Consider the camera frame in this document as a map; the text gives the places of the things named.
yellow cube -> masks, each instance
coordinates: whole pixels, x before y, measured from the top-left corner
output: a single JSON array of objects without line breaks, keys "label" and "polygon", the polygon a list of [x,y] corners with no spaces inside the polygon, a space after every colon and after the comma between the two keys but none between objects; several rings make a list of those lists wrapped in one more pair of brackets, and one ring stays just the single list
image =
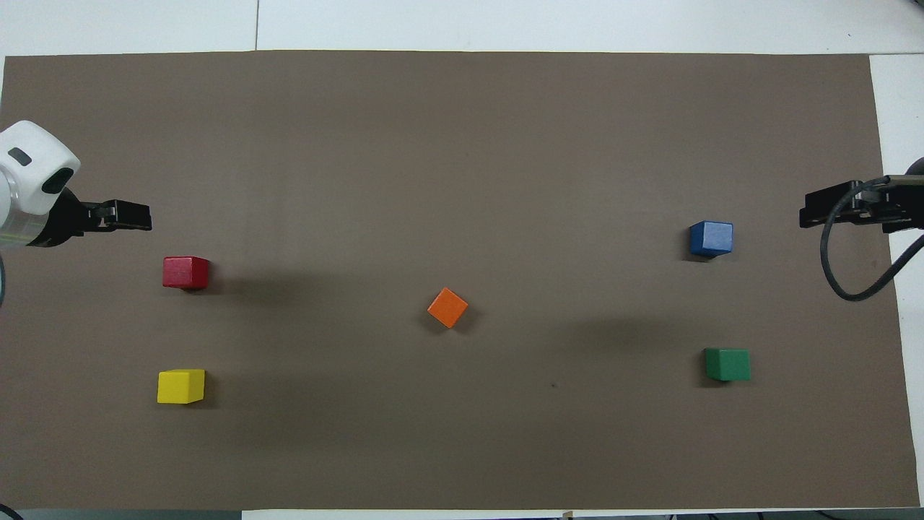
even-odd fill
[{"label": "yellow cube", "polygon": [[157,375],[157,402],[189,404],[205,397],[205,370],[181,368]]}]

red cube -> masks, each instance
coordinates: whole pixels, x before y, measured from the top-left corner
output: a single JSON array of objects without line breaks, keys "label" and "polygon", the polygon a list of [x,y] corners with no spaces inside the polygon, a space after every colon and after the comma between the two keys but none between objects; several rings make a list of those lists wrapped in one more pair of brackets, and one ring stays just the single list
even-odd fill
[{"label": "red cube", "polygon": [[164,258],[164,287],[205,289],[209,286],[209,261],[198,256]]}]

black cable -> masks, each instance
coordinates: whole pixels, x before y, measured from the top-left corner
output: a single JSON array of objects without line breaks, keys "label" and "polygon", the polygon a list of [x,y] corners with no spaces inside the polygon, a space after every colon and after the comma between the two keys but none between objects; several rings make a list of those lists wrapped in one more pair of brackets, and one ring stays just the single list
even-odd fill
[{"label": "black cable", "polygon": [[4,505],[2,503],[0,503],[0,513],[3,513],[6,516],[9,516],[13,520],[23,520],[22,516],[16,511],[13,511],[12,507],[9,507],[8,505]]},{"label": "black cable", "polygon": [[880,177],[878,179],[868,180],[861,184],[858,184],[853,190],[847,192],[841,200],[837,201],[837,204],[832,208],[831,213],[828,215],[828,220],[824,223],[824,229],[821,230],[821,270],[824,271],[824,277],[828,280],[828,285],[834,289],[834,292],[844,298],[849,302],[860,302],[866,300],[873,294],[882,290],[895,275],[898,274],[898,271],[902,270],[902,267],[908,263],[911,258],[918,253],[921,249],[924,249],[924,235],[921,235],[917,240],[914,241],[908,248],[902,253],[895,263],[892,264],[888,269],[882,273],[882,276],[879,277],[872,285],[867,287],[864,291],[858,292],[856,294],[851,294],[850,292],[845,291],[841,284],[837,283],[837,279],[834,277],[834,273],[831,272],[831,263],[828,260],[828,240],[831,238],[831,228],[834,225],[834,220],[837,218],[837,215],[844,209],[844,206],[847,205],[853,199],[857,193],[864,192],[869,188],[874,186],[879,186],[889,182],[888,177]]}]

orange cube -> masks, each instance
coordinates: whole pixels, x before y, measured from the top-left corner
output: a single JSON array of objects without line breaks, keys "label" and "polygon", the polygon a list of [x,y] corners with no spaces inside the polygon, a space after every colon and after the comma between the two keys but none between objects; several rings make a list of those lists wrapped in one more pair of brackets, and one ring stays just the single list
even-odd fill
[{"label": "orange cube", "polygon": [[427,312],[446,325],[446,328],[452,328],[467,308],[468,303],[465,300],[459,298],[458,294],[450,291],[449,288],[443,287],[443,290],[436,296],[436,300],[433,300],[427,308]]}]

green cube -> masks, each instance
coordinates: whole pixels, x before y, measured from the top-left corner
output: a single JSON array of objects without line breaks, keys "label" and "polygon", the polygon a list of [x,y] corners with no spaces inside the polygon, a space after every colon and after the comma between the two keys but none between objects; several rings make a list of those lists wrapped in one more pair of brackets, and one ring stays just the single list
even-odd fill
[{"label": "green cube", "polygon": [[706,375],[720,381],[750,381],[745,349],[706,349]]}]

